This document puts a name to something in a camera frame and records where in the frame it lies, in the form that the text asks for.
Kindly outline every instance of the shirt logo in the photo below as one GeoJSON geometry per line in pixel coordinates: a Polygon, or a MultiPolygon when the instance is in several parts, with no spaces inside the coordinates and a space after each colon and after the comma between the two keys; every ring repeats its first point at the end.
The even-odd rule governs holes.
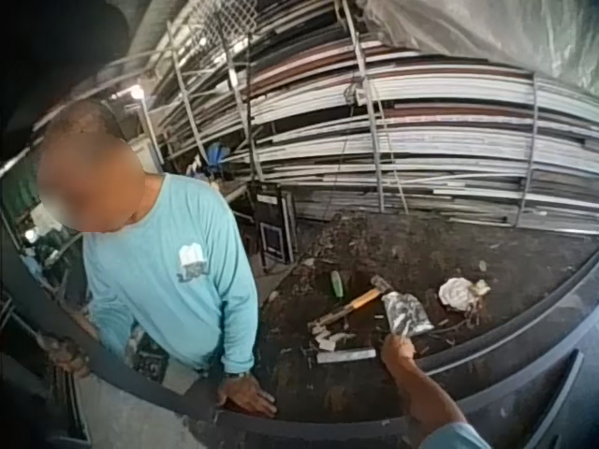
{"type": "Polygon", "coordinates": [[[183,273],[177,273],[179,282],[190,282],[208,273],[208,264],[199,243],[183,245],[179,250],[179,261],[183,273]]]}

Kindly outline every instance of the man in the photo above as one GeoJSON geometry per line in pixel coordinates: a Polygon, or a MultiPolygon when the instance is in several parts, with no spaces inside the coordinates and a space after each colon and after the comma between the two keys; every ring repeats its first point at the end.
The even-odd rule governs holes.
{"type": "Polygon", "coordinates": [[[406,403],[406,413],[418,423],[419,435],[412,444],[420,449],[490,449],[458,404],[416,366],[414,353],[412,342],[397,335],[387,337],[381,353],[406,403]]]}
{"type": "MultiPolygon", "coordinates": [[[[42,145],[44,206],[85,233],[91,325],[78,320],[117,355],[134,321],[194,369],[220,355],[220,400],[274,416],[273,398],[250,373],[256,285],[225,200],[204,182],[144,173],[101,103],[65,108],[42,145]]],[[[56,354],[66,369],[86,371],[80,358],[56,354]]]]}

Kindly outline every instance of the man's hand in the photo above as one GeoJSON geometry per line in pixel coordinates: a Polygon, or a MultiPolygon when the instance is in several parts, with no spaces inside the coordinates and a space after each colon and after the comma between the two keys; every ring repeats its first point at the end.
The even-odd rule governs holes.
{"type": "Polygon", "coordinates": [[[414,364],[416,349],[410,339],[399,335],[389,334],[383,344],[381,358],[387,369],[393,372],[397,367],[408,363],[414,364]]]}
{"type": "Polygon", "coordinates": [[[75,377],[85,377],[90,373],[87,356],[72,340],[59,341],[52,337],[39,337],[39,345],[46,351],[51,362],[70,372],[75,377]]]}
{"type": "Polygon", "coordinates": [[[227,399],[231,399],[249,413],[263,414],[268,418],[273,418],[277,413],[274,398],[260,388],[260,384],[251,374],[223,380],[218,388],[218,405],[224,405],[227,399]]]}

